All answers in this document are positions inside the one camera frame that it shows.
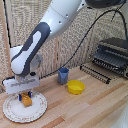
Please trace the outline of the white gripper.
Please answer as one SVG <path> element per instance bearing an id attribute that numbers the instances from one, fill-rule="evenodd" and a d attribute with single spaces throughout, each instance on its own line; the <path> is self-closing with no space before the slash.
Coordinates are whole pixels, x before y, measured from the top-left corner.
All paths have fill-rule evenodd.
<path id="1" fill-rule="evenodd" d="M 37 76 L 30 77 L 27 80 L 17 81 L 15 78 L 6 79 L 3 81 L 3 85 L 5 86 L 5 90 L 7 94 L 14 94 L 22 91 L 26 91 L 28 89 L 32 89 L 37 87 L 40 84 L 39 78 Z M 32 92 L 28 92 L 28 96 L 32 97 Z M 22 101 L 22 97 L 19 94 L 19 101 Z"/>

